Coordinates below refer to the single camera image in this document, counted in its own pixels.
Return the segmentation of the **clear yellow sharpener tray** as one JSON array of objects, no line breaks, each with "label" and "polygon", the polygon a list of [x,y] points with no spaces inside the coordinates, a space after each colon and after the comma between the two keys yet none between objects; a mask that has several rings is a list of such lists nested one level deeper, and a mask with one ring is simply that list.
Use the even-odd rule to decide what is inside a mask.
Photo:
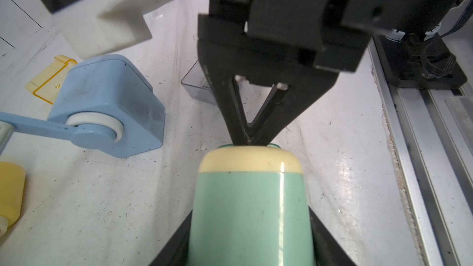
[{"label": "clear yellow sharpener tray", "polygon": [[77,64],[74,59],[57,55],[53,63],[25,85],[25,89],[35,97],[53,105],[68,72]]}]

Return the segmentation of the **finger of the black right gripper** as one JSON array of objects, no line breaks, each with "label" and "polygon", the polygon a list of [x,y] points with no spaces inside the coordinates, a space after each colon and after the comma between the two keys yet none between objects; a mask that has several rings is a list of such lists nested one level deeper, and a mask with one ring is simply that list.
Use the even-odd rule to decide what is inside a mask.
[{"label": "finger of the black right gripper", "polygon": [[235,81],[243,26],[222,18],[198,16],[197,53],[234,145],[249,145],[248,123]]}]

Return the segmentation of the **mint green pencil sharpener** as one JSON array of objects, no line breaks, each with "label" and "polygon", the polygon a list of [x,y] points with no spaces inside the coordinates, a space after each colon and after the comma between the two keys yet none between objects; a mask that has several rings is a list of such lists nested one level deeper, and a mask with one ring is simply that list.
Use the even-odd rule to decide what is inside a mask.
[{"label": "mint green pencil sharpener", "polygon": [[198,169],[188,244],[191,266],[312,266],[303,168],[275,147],[231,146]]}]

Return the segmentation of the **yellow pencil sharpener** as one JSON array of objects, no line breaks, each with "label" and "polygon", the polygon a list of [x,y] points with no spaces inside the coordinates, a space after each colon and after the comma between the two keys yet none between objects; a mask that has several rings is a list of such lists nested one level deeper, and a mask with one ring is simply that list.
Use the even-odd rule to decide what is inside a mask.
[{"label": "yellow pencil sharpener", "polygon": [[26,171],[22,166],[1,161],[1,236],[19,219]]}]

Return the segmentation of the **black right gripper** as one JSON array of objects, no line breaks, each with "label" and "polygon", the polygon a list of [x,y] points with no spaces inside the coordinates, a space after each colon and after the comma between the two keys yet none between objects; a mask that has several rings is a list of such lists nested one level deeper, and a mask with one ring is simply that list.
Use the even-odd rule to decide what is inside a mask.
[{"label": "black right gripper", "polygon": [[456,0],[209,0],[198,19],[198,58],[212,74],[275,74],[245,145],[268,145],[354,71],[370,40],[395,28],[426,32]]}]

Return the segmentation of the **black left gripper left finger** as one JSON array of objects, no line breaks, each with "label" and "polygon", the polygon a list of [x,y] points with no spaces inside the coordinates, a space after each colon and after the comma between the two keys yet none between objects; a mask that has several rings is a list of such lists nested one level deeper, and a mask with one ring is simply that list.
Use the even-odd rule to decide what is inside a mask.
[{"label": "black left gripper left finger", "polygon": [[150,262],[149,266],[187,265],[191,222],[192,211],[184,219],[159,254]]}]

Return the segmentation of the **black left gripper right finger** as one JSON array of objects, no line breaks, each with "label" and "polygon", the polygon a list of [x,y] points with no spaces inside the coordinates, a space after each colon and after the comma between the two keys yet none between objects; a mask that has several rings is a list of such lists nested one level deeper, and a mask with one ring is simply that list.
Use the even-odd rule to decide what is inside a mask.
[{"label": "black left gripper right finger", "polygon": [[309,207],[310,227],[314,244],[315,266],[356,266],[322,221]]}]

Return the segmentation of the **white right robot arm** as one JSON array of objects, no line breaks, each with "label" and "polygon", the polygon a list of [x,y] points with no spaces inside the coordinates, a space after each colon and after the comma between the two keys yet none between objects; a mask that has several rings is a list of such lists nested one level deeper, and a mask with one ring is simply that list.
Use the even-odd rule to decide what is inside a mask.
[{"label": "white right robot arm", "polygon": [[209,0],[198,60],[234,145],[268,145],[354,72],[370,41],[390,84],[466,82],[439,34],[459,0]]}]

